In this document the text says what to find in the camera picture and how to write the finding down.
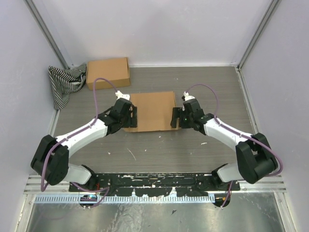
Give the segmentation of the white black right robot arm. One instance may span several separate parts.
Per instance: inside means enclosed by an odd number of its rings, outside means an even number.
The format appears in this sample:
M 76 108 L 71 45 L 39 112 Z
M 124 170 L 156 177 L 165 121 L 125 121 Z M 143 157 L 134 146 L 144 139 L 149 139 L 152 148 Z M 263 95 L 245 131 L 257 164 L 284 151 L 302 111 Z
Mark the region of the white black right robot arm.
M 244 133 L 223 123 L 214 114 L 205 114 L 197 99 L 183 102 L 172 109 L 172 128 L 194 129 L 212 137 L 236 153 L 235 163 L 224 164 L 211 173 L 213 187 L 224 190 L 232 181 L 244 180 L 254 184 L 279 168 L 267 138 L 257 133 Z

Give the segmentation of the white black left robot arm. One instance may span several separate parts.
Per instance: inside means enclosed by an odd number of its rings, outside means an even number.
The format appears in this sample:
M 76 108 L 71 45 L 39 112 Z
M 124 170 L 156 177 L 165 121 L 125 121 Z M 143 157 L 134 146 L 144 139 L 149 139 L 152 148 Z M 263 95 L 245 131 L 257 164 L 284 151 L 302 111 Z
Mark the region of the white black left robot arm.
M 85 165 L 70 164 L 69 159 L 97 139 L 122 128 L 137 127 L 137 112 L 138 108 L 131 101 L 119 98 L 114 106 L 97 113 L 86 125 L 58 137 L 44 136 L 30 164 L 41 176 L 41 191 L 45 191 L 48 185 L 55 186 L 66 181 L 81 191 L 97 192 L 96 174 Z

